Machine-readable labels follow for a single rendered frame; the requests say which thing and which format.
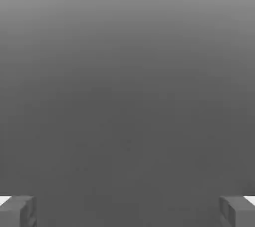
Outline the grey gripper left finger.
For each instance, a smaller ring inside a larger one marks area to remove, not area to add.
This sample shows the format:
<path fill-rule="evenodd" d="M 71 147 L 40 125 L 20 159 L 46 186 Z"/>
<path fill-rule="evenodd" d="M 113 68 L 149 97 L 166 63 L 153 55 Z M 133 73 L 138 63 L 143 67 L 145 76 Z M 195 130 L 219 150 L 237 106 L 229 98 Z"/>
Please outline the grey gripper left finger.
<path fill-rule="evenodd" d="M 0 227 L 37 227 L 37 198 L 11 196 L 0 205 Z"/>

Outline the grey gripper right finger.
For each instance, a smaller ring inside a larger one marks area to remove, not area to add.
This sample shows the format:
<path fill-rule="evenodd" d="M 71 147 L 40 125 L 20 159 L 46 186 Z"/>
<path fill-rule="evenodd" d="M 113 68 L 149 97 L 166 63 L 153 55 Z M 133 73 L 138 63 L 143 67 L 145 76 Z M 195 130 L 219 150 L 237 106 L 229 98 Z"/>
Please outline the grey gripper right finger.
<path fill-rule="evenodd" d="M 255 227 L 255 196 L 221 196 L 221 227 Z"/>

